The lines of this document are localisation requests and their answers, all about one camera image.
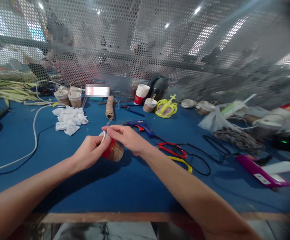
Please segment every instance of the hot glue gun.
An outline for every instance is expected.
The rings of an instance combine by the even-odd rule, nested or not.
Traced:
[[[138,127],[140,132],[145,131],[146,134],[150,138],[153,138],[155,136],[155,133],[148,128],[146,122],[143,120],[127,121],[126,124],[124,124],[124,125],[130,126],[130,127]]]

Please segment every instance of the hand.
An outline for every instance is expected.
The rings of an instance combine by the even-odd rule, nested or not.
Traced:
[[[127,149],[129,149],[135,156],[142,155],[150,150],[153,146],[142,138],[131,127],[112,125],[102,127],[103,131],[117,141],[120,141]]]
[[[82,145],[69,160],[77,172],[90,168],[108,148],[111,139],[107,138],[101,143],[103,136],[87,136]]]

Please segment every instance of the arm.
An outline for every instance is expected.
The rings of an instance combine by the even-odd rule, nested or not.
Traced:
[[[91,167],[110,144],[110,138],[101,143],[102,138],[87,136],[72,157],[0,193],[0,239],[6,239],[62,181]]]
[[[252,228],[217,193],[150,145],[130,127],[103,127],[139,155],[175,199],[201,226],[207,239],[259,239]]]

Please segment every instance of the red scissors handle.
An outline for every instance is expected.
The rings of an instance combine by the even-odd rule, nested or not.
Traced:
[[[182,152],[182,155],[179,155],[179,154],[175,153],[174,151],[172,151],[172,150],[170,150],[170,149],[168,149],[168,148],[166,148],[166,147],[163,147],[163,146],[165,146],[165,145],[167,145],[167,144],[170,144],[170,145],[173,145],[173,146],[177,147],[177,148]],[[181,149],[180,146],[177,146],[176,144],[171,143],[171,142],[166,142],[166,143],[163,142],[163,143],[159,143],[159,144],[158,144],[158,149],[162,149],[162,150],[164,150],[164,151],[166,151],[166,152],[168,152],[168,153],[170,153],[170,154],[173,154],[173,155],[176,156],[176,157],[181,157],[181,158],[183,158],[183,159],[187,158],[187,154],[186,154],[186,152],[185,152],[183,149]]]

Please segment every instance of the white tissue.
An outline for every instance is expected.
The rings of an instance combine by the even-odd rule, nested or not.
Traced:
[[[66,124],[64,122],[57,122],[55,124],[56,131],[65,130],[65,129],[66,129]]]
[[[64,130],[64,133],[66,133],[67,135],[72,136],[74,133],[77,132],[78,129],[80,129],[79,126],[76,126],[76,125],[68,125],[67,128]]]
[[[80,129],[77,125],[87,124],[87,116],[84,115],[82,108],[73,108],[66,106],[66,108],[56,108],[52,111],[59,122],[55,124],[55,130],[64,132],[71,136]]]
[[[62,110],[61,108],[56,108],[55,110],[52,111],[52,113],[55,115],[55,116],[59,116],[61,113],[62,113]]]

